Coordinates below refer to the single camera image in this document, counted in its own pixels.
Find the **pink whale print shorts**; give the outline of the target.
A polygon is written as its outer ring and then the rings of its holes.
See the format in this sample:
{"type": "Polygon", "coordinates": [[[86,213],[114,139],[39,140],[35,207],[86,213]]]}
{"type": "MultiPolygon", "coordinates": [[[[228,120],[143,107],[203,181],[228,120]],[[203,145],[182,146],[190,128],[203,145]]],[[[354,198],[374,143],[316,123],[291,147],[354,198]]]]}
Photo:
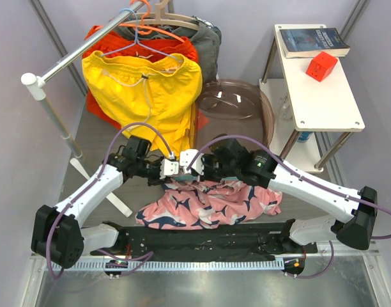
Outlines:
{"type": "Polygon", "coordinates": [[[281,192],[241,181],[173,181],[162,188],[164,195],[135,215],[138,224],[157,230],[210,230],[281,213],[281,192]]]}

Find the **teal plastic hanger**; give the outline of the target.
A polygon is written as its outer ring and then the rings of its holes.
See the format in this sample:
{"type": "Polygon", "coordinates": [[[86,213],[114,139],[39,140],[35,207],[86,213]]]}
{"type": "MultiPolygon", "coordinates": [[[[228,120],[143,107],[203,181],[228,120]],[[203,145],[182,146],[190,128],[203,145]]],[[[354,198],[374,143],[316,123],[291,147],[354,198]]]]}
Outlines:
{"type": "Polygon", "coordinates": [[[169,178],[175,180],[175,181],[196,181],[196,182],[223,182],[223,181],[239,181],[239,179],[236,176],[225,176],[225,174],[220,172],[204,172],[203,175],[196,174],[179,174],[179,175],[172,175],[169,176],[169,178]]]}

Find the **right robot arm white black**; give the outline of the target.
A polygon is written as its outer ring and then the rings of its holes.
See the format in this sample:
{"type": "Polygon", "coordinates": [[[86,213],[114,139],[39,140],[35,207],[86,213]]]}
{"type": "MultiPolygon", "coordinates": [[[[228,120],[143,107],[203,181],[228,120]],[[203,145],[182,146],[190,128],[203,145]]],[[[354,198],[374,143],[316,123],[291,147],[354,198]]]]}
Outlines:
{"type": "Polygon", "coordinates": [[[326,212],[323,217],[289,221],[279,237],[284,251],[334,239],[353,249],[369,249],[377,218],[375,189],[365,186],[358,191],[327,182],[282,160],[261,143],[258,150],[249,151],[238,138],[220,136],[206,144],[225,176],[286,193],[326,212]]]}

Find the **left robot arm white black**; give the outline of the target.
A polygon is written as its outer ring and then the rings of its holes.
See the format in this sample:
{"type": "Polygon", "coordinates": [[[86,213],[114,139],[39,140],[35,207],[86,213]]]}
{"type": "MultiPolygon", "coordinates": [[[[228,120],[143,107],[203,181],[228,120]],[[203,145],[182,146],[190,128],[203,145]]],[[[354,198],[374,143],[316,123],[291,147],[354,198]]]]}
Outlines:
{"type": "Polygon", "coordinates": [[[41,206],[35,215],[31,250],[64,269],[73,266],[81,256],[106,248],[113,255],[122,254],[127,239],[122,227],[106,222],[84,227],[94,209],[134,177],[146,178],[149,185],[164,182],[165,157],[147,159],[150,142],[131,137],[122,151],[110,153],[97,171],[71,196],[53,207],[41,206]]]}

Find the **yellow shorts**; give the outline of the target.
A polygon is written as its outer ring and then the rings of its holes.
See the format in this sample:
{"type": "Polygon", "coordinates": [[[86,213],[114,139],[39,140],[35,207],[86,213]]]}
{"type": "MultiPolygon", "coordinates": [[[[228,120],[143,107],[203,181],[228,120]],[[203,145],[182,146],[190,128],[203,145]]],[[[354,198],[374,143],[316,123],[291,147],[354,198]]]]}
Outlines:
{"type": "Polygon", "coordinates": [[[126,137],[151,142],[167,155],[192,147],[193,105],[201,93],[201,67],[181,54],[182,64],[164,57],[152,63],[133,56],[102,57],[94,51],[82,60],[82,72],[101,111],[124,128],[126,137]]]}

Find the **orange shorts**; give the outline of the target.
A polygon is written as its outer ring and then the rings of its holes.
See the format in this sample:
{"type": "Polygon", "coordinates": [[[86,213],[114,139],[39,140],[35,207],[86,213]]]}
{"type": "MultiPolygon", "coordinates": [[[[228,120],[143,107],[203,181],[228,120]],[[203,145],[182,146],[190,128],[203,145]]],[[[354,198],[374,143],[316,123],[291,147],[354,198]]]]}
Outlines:
{"type": "MultiPolygon", "coordinates": [[[[199,56],[195,47],[191,44],[190,40],[187,37],[181,36],[181,38],[184,39],[184,42],[179,42],[169,36],[167,38],[142,40],[141,43],[151,48],[158,49],[167,54],[181,54],[186,58],[198,63],[199,56]]],[[[111,31],[101,40],[99,40],[96,44],[91,46],[85,53],[83,53],[82,58],[87,58],[94,51],[101,51],[103,53],[114,51],[116,49],[120,49],[126,47],[127,45],[130,45],[131,43],[133,43],[133,41],[133,38],[126,39],[123,36],[117,34],[117,32],[111,31]]],[[[140,57],[148,59],[152,63],[159,61],[164,57],[161,54],[149,51],[148,49],[142,48],[138,45],[127,50],[108,55],[108,57],[110,58],[116,56],[140,57]]]]}

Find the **orange plastic hanger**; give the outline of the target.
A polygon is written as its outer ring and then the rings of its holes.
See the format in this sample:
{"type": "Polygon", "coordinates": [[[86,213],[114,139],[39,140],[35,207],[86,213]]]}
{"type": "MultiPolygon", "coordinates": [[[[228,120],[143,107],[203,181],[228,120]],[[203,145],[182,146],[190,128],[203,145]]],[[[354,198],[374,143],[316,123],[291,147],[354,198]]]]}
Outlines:
{"type": "Polygon", "coordinates": [[[151,6],[147,0],[139,0],[142,4],[144,4],[147,7],[147,12],[144,13],[144,17],[141,17],[140,20],[136,21],[135,23],[133,22],[125,22],[121,23],[119,27],[128,27],[128,28],[134,28],[139,34],[141,35],[149,35],[152,32],[157,32],[166,36],[170,36],[171,38],[179,41],[179,42],[184,42],[184,39],[182,39],[179,36],[176,36],[173,33],[170,33],[168,31],[165,31],[163,29],[147,26],[144,24],[144,19],[150,14],[151,11],[151,6]]]}

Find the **beige wooden hanger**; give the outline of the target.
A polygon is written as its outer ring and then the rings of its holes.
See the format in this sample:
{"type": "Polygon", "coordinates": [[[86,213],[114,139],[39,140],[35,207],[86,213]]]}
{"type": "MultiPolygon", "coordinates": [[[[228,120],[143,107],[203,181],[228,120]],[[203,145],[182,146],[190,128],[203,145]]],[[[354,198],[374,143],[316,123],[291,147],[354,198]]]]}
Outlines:
{"type": "Polygon", "coordinates": [[[146,13],[139,13],[138,16],[143,18],[144,25],[176,26],[197,31],[199,25],[195,18],[169,13],[166,8],[170,6],[170,0],[162,0],[154,4],[154,10],[146,13]]]}

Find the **transparent brown plastic basin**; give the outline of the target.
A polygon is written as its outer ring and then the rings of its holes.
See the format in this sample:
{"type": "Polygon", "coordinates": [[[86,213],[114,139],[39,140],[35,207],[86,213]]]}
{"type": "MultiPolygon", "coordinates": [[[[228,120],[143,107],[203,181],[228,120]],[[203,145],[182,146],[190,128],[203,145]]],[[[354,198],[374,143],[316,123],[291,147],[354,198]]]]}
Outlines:
{"type": "Polygon", "coordinates": [[[206,83],[195,105],[198,115],[194,148],[200,149],[222,134],[247,136],[270,146],[275,115],[258,86],[232,79],[206,83]]]}

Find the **white two-tier shelf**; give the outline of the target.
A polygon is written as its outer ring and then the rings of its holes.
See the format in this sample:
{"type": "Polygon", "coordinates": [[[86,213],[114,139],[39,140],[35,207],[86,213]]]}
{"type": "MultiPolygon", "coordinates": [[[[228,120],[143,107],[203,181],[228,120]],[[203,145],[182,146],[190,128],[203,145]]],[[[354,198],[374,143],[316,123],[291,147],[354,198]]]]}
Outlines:
{"type": "Polygon", "coordinates": [[[325,164],[348,138],[365,123],[341,63],[321,82],[306,74],[309,58],[287,59],[280,29],[310,29],[314,24],[276,24],[272,46],[262,78],[261,91],[273,111],[284,102],[291,106],[291,120],[275,119],[270,149],[297,168],[321,173],[325,164]],[[306,143],[297,141],[301,132],[312,132],[306,143]]]}

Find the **grey garment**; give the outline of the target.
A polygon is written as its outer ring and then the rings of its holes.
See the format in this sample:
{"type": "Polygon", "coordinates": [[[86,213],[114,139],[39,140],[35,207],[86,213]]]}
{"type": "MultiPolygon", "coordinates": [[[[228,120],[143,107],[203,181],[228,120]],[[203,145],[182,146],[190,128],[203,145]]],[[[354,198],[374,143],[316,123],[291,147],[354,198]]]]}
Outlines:
{"type": "Polygon", "coordinates": [[[196,16],[193,18],[190,23],[196,25],[197,29],[169,25],[156,26],[156,28],[161,28],[176,36],[187,37],[190,40],[199,56],[203,83],[209,83],[216,80],[222,33],[211,22],[196,16]]]}

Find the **red cube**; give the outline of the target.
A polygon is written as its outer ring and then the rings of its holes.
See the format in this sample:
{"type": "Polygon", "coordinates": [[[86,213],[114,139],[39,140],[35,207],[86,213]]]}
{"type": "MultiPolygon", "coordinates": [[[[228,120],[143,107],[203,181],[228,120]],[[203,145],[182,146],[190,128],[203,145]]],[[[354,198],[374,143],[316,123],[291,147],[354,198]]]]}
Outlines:
{"type": "Polygon", "coordinates": [[[321,82],[331,74],[337,62],[338,59],[331,56],[329,53],[320,52],[309,63],[306,74],[318,82],[321,82]]]}

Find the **silver clothes rack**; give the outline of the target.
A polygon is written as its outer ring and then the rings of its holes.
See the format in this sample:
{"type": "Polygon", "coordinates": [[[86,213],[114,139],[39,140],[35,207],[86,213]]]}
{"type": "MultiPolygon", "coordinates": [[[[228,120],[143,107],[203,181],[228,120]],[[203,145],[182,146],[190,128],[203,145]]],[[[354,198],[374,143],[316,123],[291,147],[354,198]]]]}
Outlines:
{"type": "Polygon", "coordinates": [[[85,178],[88,179],[92,175],[92,170],[89,164],[87,163],[85,156],[82,150],[78,147],[75,142],[72,134],[66,128],[62,119],[56,113],[52,104],[49,102],[47,95],[44,91],[44,86],[50,81],[54,76],[64,69],[69,69],[72,77],[75,79],[77,86],[83,92],[87,93],[87,88],[84,85],[80,75],[76,71],[76,68],[73,65],[73,62],[78,59],[84,52],[86,52],[92,45],[96,44],[101,38],[113,30],[116,26],[123,23],[127,18],[136,13],[136,11],[141,7],[140,4],[133,4],[127,9],[121,10],[121,12],[111,19],[106,25],[104,25],[100,30],[95,34],[89,37],[87,40],[83,41],[82,44],[76,47],[75,50],[68,52],[65,49],[58,33],[56,32],[53,23],[50,21],[47,12],[45,11],[42,3],[40,1],[30,1],[29,2],[32,9],[35,11],[37,17],[41,21],[45,30],[47,31],[49,38],[54,43],[55,48],[59,52],[61,59],[59,59],[51,68],[49,68],[43,75],[38,76],[34,73],[25,73],[21,76],[21,83],[27,88],[31,96],[35,101],[39,102],[43,107],[44,111],[47,113],[48,117],[51,119],[53,124],[56,126],[61,138],[66,142],[69,149],[71,150],[73,157],[70,159],[70,164],[85,178]]]}

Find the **dark blue book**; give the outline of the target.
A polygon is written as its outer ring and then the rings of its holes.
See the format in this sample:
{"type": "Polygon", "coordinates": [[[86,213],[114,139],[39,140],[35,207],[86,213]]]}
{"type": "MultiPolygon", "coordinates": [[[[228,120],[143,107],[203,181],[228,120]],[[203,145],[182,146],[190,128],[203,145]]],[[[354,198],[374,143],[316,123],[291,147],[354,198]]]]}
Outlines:
{"type": "Polygon", "coordinates": [[[321,52],[345,57],[350,50],[336,28],[280,29],[279,33],[286,58],[314,58],[321,52]]]}

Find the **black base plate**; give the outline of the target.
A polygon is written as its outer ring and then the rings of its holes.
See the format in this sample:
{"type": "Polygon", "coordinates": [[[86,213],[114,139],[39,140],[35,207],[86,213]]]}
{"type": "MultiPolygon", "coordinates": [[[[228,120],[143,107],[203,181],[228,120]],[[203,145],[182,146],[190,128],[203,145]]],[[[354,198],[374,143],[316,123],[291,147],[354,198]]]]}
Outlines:
{"type": "Polygon", "coordinates": [[[136,258],[152,251],[158,262],[271,261],[281,254],[314,254],[317,245],[301,247],[286,237],[286,223],[242,223],[212,230],[157,230],[119,227],[115,245],[104,250],[136,258]]]}

